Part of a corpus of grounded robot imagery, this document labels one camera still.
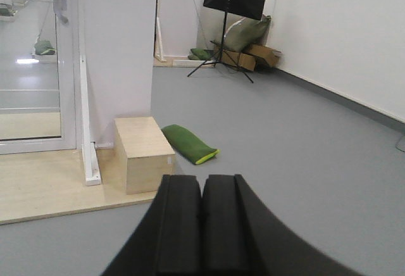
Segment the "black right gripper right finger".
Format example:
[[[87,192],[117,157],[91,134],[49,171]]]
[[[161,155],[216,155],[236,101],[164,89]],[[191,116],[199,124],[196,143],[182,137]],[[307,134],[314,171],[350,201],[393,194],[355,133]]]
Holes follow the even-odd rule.
[[[241,175],[210,175],[202,195],[203,275],[357,275],[281,222]]]

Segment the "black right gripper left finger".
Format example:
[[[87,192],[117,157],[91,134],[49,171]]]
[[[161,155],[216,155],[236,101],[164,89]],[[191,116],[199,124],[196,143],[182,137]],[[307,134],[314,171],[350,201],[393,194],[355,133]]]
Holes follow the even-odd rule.
[[[195,176],[164,175],[140,224],[103,275],[199,275],[200,206]]]

